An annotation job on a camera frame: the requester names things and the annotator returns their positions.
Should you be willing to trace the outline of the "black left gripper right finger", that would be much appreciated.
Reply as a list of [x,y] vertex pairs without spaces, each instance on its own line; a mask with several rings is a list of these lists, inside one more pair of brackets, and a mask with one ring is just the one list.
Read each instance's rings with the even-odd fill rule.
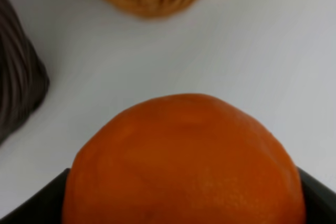
[[298,168],[306,206],[306,223],[335,224],[335,192]]

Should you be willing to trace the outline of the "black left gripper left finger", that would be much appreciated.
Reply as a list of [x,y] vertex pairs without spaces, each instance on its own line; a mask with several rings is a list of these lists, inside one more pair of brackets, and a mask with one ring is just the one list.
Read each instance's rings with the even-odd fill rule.
[[39,192],[1,218],[1,224],[60,224],[69,171],[65,169]]

